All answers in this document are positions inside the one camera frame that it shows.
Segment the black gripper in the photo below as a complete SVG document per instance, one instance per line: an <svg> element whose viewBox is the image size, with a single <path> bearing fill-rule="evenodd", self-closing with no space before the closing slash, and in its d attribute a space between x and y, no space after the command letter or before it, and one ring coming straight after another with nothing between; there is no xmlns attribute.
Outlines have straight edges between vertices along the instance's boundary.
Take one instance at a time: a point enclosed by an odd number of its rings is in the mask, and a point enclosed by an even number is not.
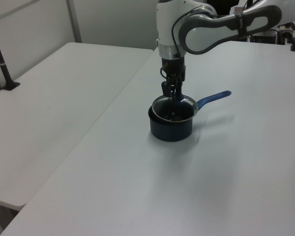
<svg viewBox="0 0 295 236"><path fill-rule="evenodd" d="M161 59L161 75L166 81L161 83L162 92L165 97L172 97L172 85L174 85L174 101L183 99L182 83L185 81L185 58Z"/></svg>

